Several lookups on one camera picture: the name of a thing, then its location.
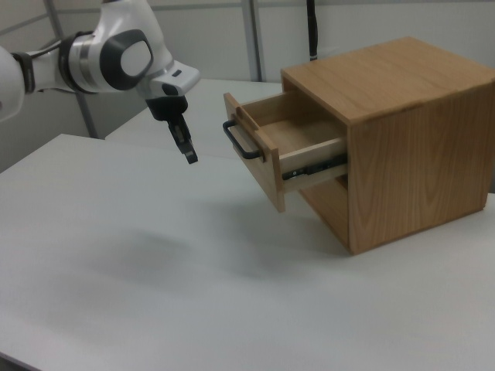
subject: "table surface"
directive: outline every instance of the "table surface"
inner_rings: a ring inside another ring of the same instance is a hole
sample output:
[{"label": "table surface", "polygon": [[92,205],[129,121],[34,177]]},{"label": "table surface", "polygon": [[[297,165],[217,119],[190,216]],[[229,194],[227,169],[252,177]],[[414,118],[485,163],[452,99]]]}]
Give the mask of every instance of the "table surface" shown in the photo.
[{"label": "table surface", "polygon": [[62,135],[0,175],[0,352],[62,370],[486,370],[495,198],[350,257],[240,160]]}]

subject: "wooden cabinet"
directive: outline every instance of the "wooden cabinet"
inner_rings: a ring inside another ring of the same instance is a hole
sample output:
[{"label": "wooden cabinet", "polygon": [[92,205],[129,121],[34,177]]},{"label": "wooden cabinet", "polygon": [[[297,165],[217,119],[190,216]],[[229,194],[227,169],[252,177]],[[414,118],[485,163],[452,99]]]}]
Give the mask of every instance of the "wooden cabinet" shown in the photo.
[{"label": "wooden cabinet", "polygon": [[494,79],[488,67],[398,39],[284,69],[276,97],[239,104],[226,94],[225,130],[241,156],[257,152],[244,164],[279,211],[299,190],[358,254],[483,209]]}]

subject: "white wall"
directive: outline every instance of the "white wall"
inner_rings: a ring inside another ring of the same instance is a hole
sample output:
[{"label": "white wall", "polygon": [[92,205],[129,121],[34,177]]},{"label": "white wall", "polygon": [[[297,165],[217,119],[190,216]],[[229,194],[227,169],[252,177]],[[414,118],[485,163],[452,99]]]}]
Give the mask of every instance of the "white wall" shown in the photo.
[{"label": "white wall", "polygon": [[[39,19],[45,14],[41,0],[0,0],[0,45],[10,52],[39,49],[55,37],[49,19]],[[76,98],[27,96],[21,113],[0,123],[0,172],[62,133],[87,136]]]},{"label": "white wall", "polygon": [[[196,67],[203,78],[251,80],[241,0],[149,0],[170,52]],[[92,30],[100,0],[55,1],[65,35]],[[98,134],[104,138],[146,108],[136,92],[87,97]]]},{"label": "white wall", "polygon": [[[259,0],[268,81],[280,81],[281,68],[309,58],[306,7],[304,2],[297,3],[301,5]],[[414,36],[495,66],[495,2],[321,5],[316,13],[319,48],[333,54]]]}]

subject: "cabinet top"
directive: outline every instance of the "cabinet top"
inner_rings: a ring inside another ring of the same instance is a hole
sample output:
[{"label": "cabinet top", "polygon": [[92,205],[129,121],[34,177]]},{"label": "cabinet top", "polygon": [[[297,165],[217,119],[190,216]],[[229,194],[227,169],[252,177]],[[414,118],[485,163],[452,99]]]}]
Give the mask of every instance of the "cabinet top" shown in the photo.
[{"label": "cabinet top", "polygon": [[407,37],[283,69],[282,80],[356,124],[492,83],[495,70]]}]

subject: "drawer handle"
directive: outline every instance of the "drawer handle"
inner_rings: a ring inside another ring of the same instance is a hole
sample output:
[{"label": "drawer handle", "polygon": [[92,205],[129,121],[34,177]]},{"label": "drawer handle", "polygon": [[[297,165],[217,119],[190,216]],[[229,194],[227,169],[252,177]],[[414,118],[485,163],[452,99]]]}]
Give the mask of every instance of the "drawer handle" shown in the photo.
[{"label": "drawer handle", "polygon": [[241,143],[237,141],[237,139],[232,135],[232,132],[229,130],[233,126],[236,125],[236,122],[234,120],[230,120],[224,123],[224,131],[225,135],[230,139],[232,144],[237,148],[237,150],[241,153],[242,157],[245,158],[246,160],[254,160],[255,158],[261,157],[261,151],[258,149],[253,152],[247,152],[242,148]]}]

